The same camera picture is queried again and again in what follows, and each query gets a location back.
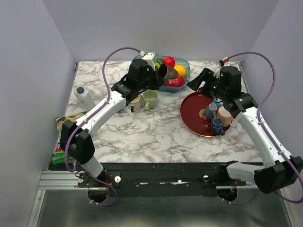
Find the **brown mug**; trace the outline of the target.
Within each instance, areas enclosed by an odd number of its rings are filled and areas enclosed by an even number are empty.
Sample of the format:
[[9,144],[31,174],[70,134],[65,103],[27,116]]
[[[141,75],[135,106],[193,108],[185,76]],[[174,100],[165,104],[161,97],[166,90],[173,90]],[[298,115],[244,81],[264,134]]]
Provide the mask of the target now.
[[166,64],[163,64],[158,69],[158,75],[163,79],[177,79],[178,71]]

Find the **light green mug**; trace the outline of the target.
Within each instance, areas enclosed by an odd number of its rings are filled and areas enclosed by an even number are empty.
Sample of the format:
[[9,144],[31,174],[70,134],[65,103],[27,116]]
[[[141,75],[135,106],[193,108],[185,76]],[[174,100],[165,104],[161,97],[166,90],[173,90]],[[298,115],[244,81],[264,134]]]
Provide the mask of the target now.
[[150,110],[158,105],[159,93],[156,90],[146,90],[143,92],[143,107]]

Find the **cream ceramic mug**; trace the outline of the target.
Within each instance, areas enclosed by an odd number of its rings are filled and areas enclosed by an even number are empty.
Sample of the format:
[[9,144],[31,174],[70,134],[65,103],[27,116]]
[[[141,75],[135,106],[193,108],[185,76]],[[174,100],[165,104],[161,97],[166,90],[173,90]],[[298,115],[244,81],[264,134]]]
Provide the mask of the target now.
[[130,111],[132,113],[138,111],[142,107],[142,96],[139,94],[129,105],[128,105]]

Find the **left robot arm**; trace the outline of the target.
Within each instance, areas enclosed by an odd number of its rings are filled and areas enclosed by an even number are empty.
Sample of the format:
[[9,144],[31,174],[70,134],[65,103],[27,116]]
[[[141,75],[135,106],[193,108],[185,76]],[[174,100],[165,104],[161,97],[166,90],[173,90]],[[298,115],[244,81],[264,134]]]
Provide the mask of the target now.
[[75,122],[62,125],[60,145],[66,156],[71,156],[89,173],[89,182],[101,186],[105,181],[104,167],[94,156],[93,137],[114,114],[124,109],[146,90],[157,90],[166,83],[167,66],[154,70],[146,60],[135,59],[128,73],[116,82],[107,97]]

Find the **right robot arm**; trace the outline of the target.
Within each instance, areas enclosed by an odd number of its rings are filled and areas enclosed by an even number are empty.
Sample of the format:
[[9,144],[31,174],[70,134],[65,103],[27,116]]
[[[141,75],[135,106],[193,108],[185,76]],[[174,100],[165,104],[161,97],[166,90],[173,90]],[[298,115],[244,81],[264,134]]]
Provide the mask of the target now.
[[254,183],[261,192],[270,194],[293,184],[303,168],[301,157],[294,157],[270,129],[258,111],[254,98],[241,90],[241,72],[234,66],[224,66],[219,76],[204,68],[187,86],[210,99],[219,98],[224,108],[243,127],[255,148],[259,151],[263,165],[254,166],[240,162],[229,162],[218,173],[218,181],[229,185],[236,180]]

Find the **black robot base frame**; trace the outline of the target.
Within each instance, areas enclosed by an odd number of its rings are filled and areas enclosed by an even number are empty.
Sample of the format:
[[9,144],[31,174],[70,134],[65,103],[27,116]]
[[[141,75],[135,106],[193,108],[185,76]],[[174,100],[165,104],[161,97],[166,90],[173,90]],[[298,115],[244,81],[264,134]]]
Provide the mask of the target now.
[[223,172],[223,163],[106,163],[103,177],[122,197],[217,196],[217,187],[244,186]]

